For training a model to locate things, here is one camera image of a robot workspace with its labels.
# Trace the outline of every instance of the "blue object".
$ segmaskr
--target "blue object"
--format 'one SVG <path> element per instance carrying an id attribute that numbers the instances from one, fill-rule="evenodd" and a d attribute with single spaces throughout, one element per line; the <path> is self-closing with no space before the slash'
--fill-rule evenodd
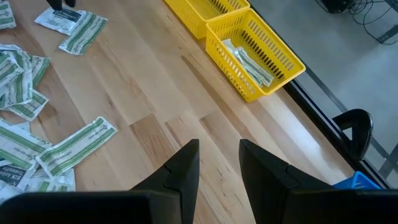
<path id="1" fill-rule="evenodd" d="M 356 171 L 354 176 L 338 182 L 334 185 L 335 188 L 346 190 L 346 189 L 357 189 L 357 190 L 376 190 L 381 189 L 362 172 Z"/>

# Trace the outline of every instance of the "pile of packets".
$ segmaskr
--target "pile of packets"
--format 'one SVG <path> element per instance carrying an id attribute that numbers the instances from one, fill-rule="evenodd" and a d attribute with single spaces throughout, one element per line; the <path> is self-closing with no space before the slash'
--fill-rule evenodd
<path id="1" fill-rule="evenodd" d="M 91 43 L 98 34 L 96 32 L 104 26 L 103 18 L 90 12 L 79 13 L 82 15 L 76 17 L 75 27 L 69 29 L 69 37 L 73 39 L 65 40 L 64 49 L 68 51 L 71 47 L 70 53 L 77 55 L 85 51 L 88 45 L 84 43 Z M 79 21 L 84 23 L 84 28 L 79 28 Z M 91 26 L 93 21 L 99 24 Z M 15 26 L 9 3 L 0 2 L 0 29 Z M 87 28 L 95 31 L 86 32 Z M 73 34 L 77 29 L 78 36 Z M 34 89 L 49 65 L 49 58 L 30 55 L 16 45 L 0 44 L 0 110 L 11 111 L 33 121 L 49 102 Z M 73 167 L 117 131 L 104 118 L 98 117 L 53 146 L 31 134 L 29 122 L 13 125 L 0 118 L 0 204 L 24 192 L 74 191 Z"/>

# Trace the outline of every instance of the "yellow plastic basket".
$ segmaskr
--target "yellow plastic basket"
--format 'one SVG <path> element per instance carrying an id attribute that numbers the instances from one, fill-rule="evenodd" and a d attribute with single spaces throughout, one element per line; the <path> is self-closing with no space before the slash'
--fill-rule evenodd
<path id="1" fill-rule="evenodd" d="M 192 34 L 206 37 L 206 23 L 223 14 L 248 9 L 246 0 L 165 0 Z"/>
<path id="2" fill-rule="evenodd" d="M 221 16 L 206 26 L 206 52 L 247 102 L 272 94 L 305 71 L 304 64 L 252 9 Z M 226 39 L 243 47 L 274 77 L 270 86 L 260 87 L 253 80 L 222 43 Z"/>

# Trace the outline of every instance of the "floor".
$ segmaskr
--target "floor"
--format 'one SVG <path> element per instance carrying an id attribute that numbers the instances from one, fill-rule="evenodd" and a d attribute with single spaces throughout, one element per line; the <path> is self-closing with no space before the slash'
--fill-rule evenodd
<path id="1" fill-rule="evenodd" d="M 57 48 L 64 35 L 34 23 L 46 1 L 11 6 L 17 27 L 2 30 L 0 42 L 52 59 L 37 87 L 50 102 L 34 134 L 56 144 L 97 116 L 119 129 L 76 166 L 79 191 L 130 189 L 193 138 L 201 146 L 195 223 L 254 223 L 241 138 L 329 184 L 353 174 L 284 90 L 246 104 L 161 0 L 78 1 L 109 20 L 81 57 Z"/>
<path id="2" fill-rule="evenodd" d="M 394 171 L 394 167 L 398 168 L 398 153 L 392 154 L 398 148 L 398 101 L 394 97 L 398 95 L 398 44 L 379 44 L 348 12 L 329 14 L 315 0 L 251 3 L 311 68 L 313 73 L 296 80 L 326 115 L 332 118 L 354 108 L 371 113 L 374 134 L 366 159 L 392 186 L 398 187 Z M 375 3 L 366 22 L 378 18 L 388 8 L 384 2 Z M 362 22 L 366 11 L 356 19 Z M 379 37 L 395 24 L 398 12 L 391 9 L 367 28 Z M 395 36 L 387 42 L 397 39 Z"/>

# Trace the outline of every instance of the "wooden tabletop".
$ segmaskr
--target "wooden tabletop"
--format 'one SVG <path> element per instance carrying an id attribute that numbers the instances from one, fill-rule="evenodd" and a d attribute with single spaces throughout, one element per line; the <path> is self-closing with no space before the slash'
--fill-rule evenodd
<path id="1" fill-rule="evenodd" d="M 242 138 L 330 184 L 353 174 L 284 90 L 245 103 L 162 0 L 78 0 L 77 9 L 109 21 L 84 56 L 61 51 L 66 36 L 34 23 L 45 0 L 10 2 L 17 27 L 1 30 L 0 43 L 52 59 L 37 86 L 50 102 L 34 134 L 56 144 L 97 116 L 119 129 L 75 167 L 77 190 L 130 189 L 193 138 L 197 223 L 254 222 L 239 171 Z"/>

